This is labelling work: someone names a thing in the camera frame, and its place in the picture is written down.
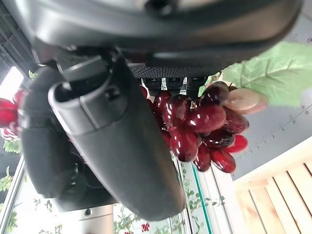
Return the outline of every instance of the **green leaf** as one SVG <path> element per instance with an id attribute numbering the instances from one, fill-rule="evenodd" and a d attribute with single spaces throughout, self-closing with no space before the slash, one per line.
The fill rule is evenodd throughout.
<path id="1" fill-rule="evenodd" d="M 249 61 L 225 68 L 222 74 L 237 87 L 264 94 L 270 104 L 298 106 L 301 93 L 312 87 L 312 46 L 280 42 Z"/>

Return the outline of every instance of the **green vine decal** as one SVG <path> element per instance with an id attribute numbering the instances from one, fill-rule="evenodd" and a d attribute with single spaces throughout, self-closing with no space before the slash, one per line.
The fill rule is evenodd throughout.
<path id="1" fill-rule="evenodd" d="M 184 168 L 184 165 L 181 163 L 182 167 L 182 174 L 183 174 L 183 186 L 185 193 L 187 195 L 187 200 L 189 202 L 189 207 L 192 214 L 192 220 L 194 224 L 196 225 L 195 234 L 199 234 L 200 229 L 204 227 L 204 222 L 199 222 L 198 217 L 196 217 L 193 212 L 202 207 L 201 199 L 199 193 L 195 193 L 194 190 L 190 189 L 190 180 L 186 178 L 186 169 Z M 219 206 L 224 205 L 224 197 L 221 196 L 218 200 L 211 200 L 210 198 L 205 198 L 205 206 L 213 205 L 213 206 Z"/>
<path id="2" fill-rule="evenodd" d="M 0 179 L 0 192 L 10 188 L 13 178 L 9 174 L 10 166 L 6 168 L 6 176 Z"/>
<path id="3" fill-rule="evenodd" d="M 21 152 L 20 140 L 5 140 L 4 151 L 19 154 Z"/>
<path id="4" fill-rule="evenodd" d="M 2 207 L 3 207 L 3 203 L 0 204 L 0 212 L 2 211 Z M 17 227 L 17 219 L 16 219 L 17 213 L 16 212 L 12 212 L 10 219 L 9 219 L 9 224 L 8 227 L 6 228 L 6 231 L 8 233 L 11 233 L 13 231 L 14 228 Z"/>

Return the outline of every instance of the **black plastic housing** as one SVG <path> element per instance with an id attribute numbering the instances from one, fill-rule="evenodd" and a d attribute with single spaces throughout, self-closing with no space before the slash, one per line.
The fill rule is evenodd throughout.
<path id="1" fill-rule="evenodd" d="M 48 102 L 58 70 L 38 70 L 19 108 L 20 138 L 27 174 L 36 191 L 53 198 L 61 212 L 117 203 L 69 141 Z"/>
<path id="2" fill-rule="evenodd" d="M 153 114 L 123 58 L 91 92 L 54 85 L 49 102 L 70 139 L 106 189 L 147 220 L 184 208 L 184 192 Z"/>

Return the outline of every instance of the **artificial grape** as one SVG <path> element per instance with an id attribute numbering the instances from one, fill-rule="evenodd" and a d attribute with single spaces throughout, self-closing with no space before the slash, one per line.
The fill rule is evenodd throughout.
<path id="1" fill-rule="evenodd" d="M 165 123 L 162 120 L 162 117 L 158 112 L 154 112 L 154 118 L 155 118 L 157 125 L 159 126 L 160 129 L 165 127 Z"/>
<path id="2" fill-rule="evenodd" d="M 0 108 L 14 110 L 18 109 L 17 105 L 4 98 L 0 98 Z"/>
<path id="3" fill-rule="evenodd" d="M 200 172 L 205 172 L 210 168 L 210 152 L 205 144 L 201 144 L 198 148 L 198 154 L 193 163 Z"/>
<path id="4" fill-rule="evenodd" d="M 197 147 L 199 147 L 203 143 L 203 139 L 199 134 L 197 134 Z"/>
<path id="5" fill-rule="evenodd" d="M 247 139 L 242 135 L 235 135 L 234 144 L 230 147 L 224 148 L 224 150 L 228 153 L 237 153 L 244 151 L 248 146 Z"/>
<path id="6" fill-rule="evenodd" d="M 229 96 L 229 89 L 226 83 L 218 81 L 209 86 L 202 94 L 199 105 L 220 104 Z"/>
<path id="7" fill-rule="evenodd" d="M 146 99 L 146 100 L 147 100 L 147 103 L 148 103 L 148 105 L 149 105 L 151 111 L 154 113 L 154 112 L 155 112 L 154 104 L 152 103 L 151 100 L 149 100 L 149 99 Z"/>
<path id="8" fill-rule="evenodd" d="M 170 149 L 170 134 L 165 130 L 160 130 L 162 138 L 165 140 L 168 148 Z"/>
<path id="9" fill-rule="evenodd" d="M 230 85 L 228 88 L 229 88 L 229 92 L 231 92 L 231 91 L 233 91 L 233 90 L 237 89 L 237 87 L 232 86 L 232 85 Z"/>
<path id="10" fill-rule="evenodd" d="M 147 98 L 147 90 L 146 90 L 146 88 L 144 88 L 143 86 L 140 86 L 140 87 L 141 87 L 141 91 L 143 93 L 144 98 Z"/>
<path id="11" fill-rule="evenodd" d="M 212 83 L 212 84 L 210 85 L 210 87 L 211 87 L 211 86 L 214 86 L 214 85 L 223 86 L 224 88 L 227 88 L 227 87 L 228 87 L 228 85 L 227 85 L 225 82 L 223 82 L 223 81 L 216 81 L 216 82 Z"/>
<path id="12" fill-rule="evenodd" d="M 195 103 L 194 103 L 195 108 L 200 107 L 200 98 L 197 98 Z"/>
<path id="13" fill-rule="evenodd" d="M 18 124 L 16 122 L 11 122 L 9 124 L 9 129 L 11 130 L 13 134 L 16 135 L 18 133 Z"/>
<path id="14" fill-rule="evenodd" d="M 208 147 L 220 148 L 232 145 L 235 141 L 235 137 L 224 129 L 217 129 L 203 138 L 203 141 Z"/>
<path id="15" fill-rule="evenodd" d="M 177 95 L 165 100 L 162 119 L 167 127 L 181 126 L 191 107 L 191 99 L 186 95 Z"/>
<path id="16" fill-rule="evenodd" d="M 232 110 L 247 110 L 257 105 L 260 95 L 251 89 L 235 89 L 224 105 Z"/>
<path id="17" fill-rule="evenodd" d="M 256 106 L 247 109 L 247 110 L 241 110 L 241 111 L 237 111 L 240 114 L 253 114 L 253 113 L 257 113 L 260 111 L 263 111 L 265 108 L 267 108 L 268 106 L 268 99 L 266 96 L 264 96 L 263 94 L 259 94 L 260 98 L 259 98 L 259 102 L 257 103 Z"/>
<path id="18" fill-rule="evenodd" d="M 218 105 L 202 105 L 188 113 L 185 125 L 195 133 L 210 133 L 223 126 L 226 119 L 224 109 Z"/>
<path id="19" fill-rule="evenodd" d="M 232 155 L 217 148 L 210 148 L 211 160 L 215 166 L 226 173 L 232 173 L 236 169 L 236 163 Z"/>
<path id="20" fill-rule="evenodd" d="M 17 110 L 0 107 L 0 127 L 8 127 L 11 122 L 17 122 Z"/>
<path id="21" fill-rule="evenodd" d="M 161 90 L 154 99 L 154 110 L 161 115 L 165 100 L 172 97 L 172 94 L 168 90 Z"/>
<path id="22" fill-rule="evenodd" d="M 194 161 L 197 152 L 197 135 L 182 128 L 171 129 L 171 149 L 182 162 Z"/>
<path id="23" fill-rule="evenodd" d="M 12 140 L 13 138 L 10 136 L 7 128 L 0 128 L 0 137 L 5 140 Z"/>
<path id="24" fill-rule="evenodd" d="M 240 134 L 249 128 L 248 120 L 241 114 L 224 107 L 226 112 L 226 121 L 222 127 L 231 134 Z"/>
<path id="25" fill-rule="evenodd" d="M 19 106 L 23 96 L 24 96 L 24 90 L 23 89 L 19 89 L 13 96 L 14 104 Z"/>

